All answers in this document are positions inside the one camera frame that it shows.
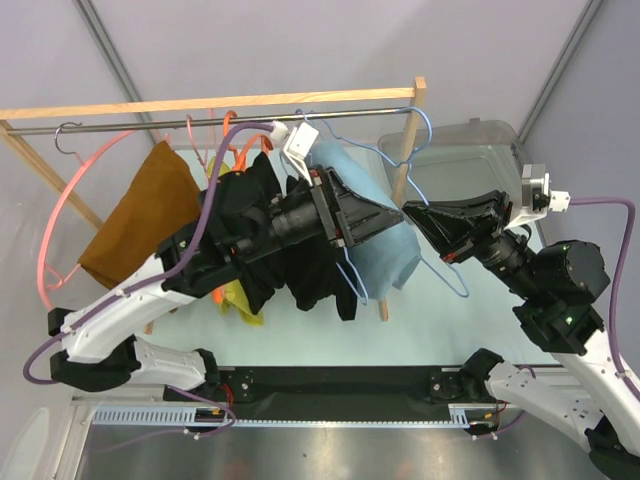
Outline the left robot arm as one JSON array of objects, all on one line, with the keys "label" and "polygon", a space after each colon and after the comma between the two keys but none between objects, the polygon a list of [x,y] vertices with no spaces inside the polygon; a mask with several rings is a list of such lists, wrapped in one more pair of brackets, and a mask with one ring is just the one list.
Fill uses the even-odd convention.
[{"label": "left robot arm", "polygon": [[128,279],[83,310],[49,312],[49,332],[61,342],[49,360],[52,379],[85,392],[158,384],[214,397],[222,380],[211,352],[155,346],[136,330],[233,280],[254,273],[277,280],[303,241],[354,247],[403,220],[332,168],[314,170],[312,179],[284,195],[270,161],[260,157],[214,181],[201,194],[200,219],[162,242]]}]

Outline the light blue wire hanger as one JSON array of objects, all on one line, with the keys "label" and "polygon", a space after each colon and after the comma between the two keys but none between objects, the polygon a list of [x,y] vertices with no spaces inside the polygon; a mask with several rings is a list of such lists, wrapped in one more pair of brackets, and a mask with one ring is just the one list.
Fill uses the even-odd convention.
[{"label": "light blue wire hanger", "polygon": [[[411,171],[413,168],[413,159],[414,157],[418,154],[421,153],[425,148],[429,147],[432,143],[433,140],[433,126],[432,126],[432,122],[430,120],[430,118],[428,117],[428,115],[419,107],[415,107],[415,106],[409,106],[409,107],[404,107],[404,108],[399,108],[399,109],[395,109],[392,111],[393,114],[412,114],[412,113],[417,113],[419,115],[419,117],[424,121],[424,124],[426,126],[426,131],[427,131],[427,139],[426,141],[422,144],[419,145],[418,147],[413,147],[410,146],[410,153],[406,156],[406,159],[402,162],[395,162],[393,161],[386,153],[384,153],[382,150],[380,150],[378,147],[373,147],[371,145],[367,145],[361,142],[356,142],[354,140],[351,140],[349,138],[346,138],[344,136],[340,136],[337,135],[334,130],[332,129],[331,125],[326,121],[326,120],[322,120],[322,122],[325,124],[326,128],[328,129],[329,133],[336,139],[339,141],[343,141],[346,142],[347,144],[351,145],[351,146],[355,146],[355,147],[359,147],[359,148],[363,148],[365,150],[369,150],[372,151],[374,153],[376,153],[377,155],[379,155],[383,160],[385,160],[388,164],[390,164],[392,167],[399,169],[401,166],[406,166],[408,168],[408,173],[407,173],[407,181],[408,183],[411,185],[411,187],[416,191],[416,193],[418,194],[419,198],[420,198],[420,202],[419,205],[420,206],[429,206],[430,205],[430,201],[428,200],[428,198],[426,197],[426,195],[424,194],[424,192],[421,190],[421,188],[418,186],[418,184],[411,178]],[[446,287],[448,289],[450,289],[455,295],[457,295],[460,298],[463,299],[467,299],[470,296],[470,291],[469,288],[467,286],[467,283],[464,279],[464,277],[460,274],[460,272],[453,266],[448,265],[447,268],[452,271],[455,276],[457,277],[457,279],[459,280],[462,289],[459,290],[457,289],[449,280],[447,280],[427,259],[424,258],[424,255],[422,253],[419,253],[418,255],[418,261],[422,264],[424,264],[433,274],[436,275],[436,277],[443,282]]]}]

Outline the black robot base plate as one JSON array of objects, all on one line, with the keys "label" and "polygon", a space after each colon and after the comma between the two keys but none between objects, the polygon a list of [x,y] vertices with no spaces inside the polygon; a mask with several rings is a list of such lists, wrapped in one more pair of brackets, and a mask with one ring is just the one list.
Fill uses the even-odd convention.
[{"label": "black robot base plate", "polygon": [[479,401],[457,371],[440,366],[237,367],[220,375],[212,398],[253,418],[432,420],[450,404]]}]

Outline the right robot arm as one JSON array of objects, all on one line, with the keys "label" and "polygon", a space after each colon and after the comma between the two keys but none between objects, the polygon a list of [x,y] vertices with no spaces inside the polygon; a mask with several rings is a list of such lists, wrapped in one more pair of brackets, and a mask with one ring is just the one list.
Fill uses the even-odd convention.
[{"label": "right robot arm", "polygon": [[408,201],[403,212],[449,265],[474,258],[523,299],[513,313],[527,338],[580,382],[582,401],[554,390],[487,349],[459,371],[473,401],[504,401],[587,451],[609,479],[639,476],[639,383],[622,368],[613,323],[593,305],[610,279],[599,247],[556,242],[534,252],[513,232],[527,220],[504,192],[462,201]]}]

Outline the light blue trousers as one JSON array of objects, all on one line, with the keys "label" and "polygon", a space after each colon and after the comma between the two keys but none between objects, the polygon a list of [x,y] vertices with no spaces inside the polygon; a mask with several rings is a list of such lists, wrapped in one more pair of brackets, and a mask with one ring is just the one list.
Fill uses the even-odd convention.
[{"label": "light blue trousers", "polygon": [[[360,196],[393,208],[390,195],[380,183],[339,143],[322,141],[310,151],[311,166],[332,168],[343,183]],[[404,221],[384,230],[364,243],[348,249],[368,297],[382,300],[390,289],[400,290],[413,274],[421,258],[417,235]]]}]

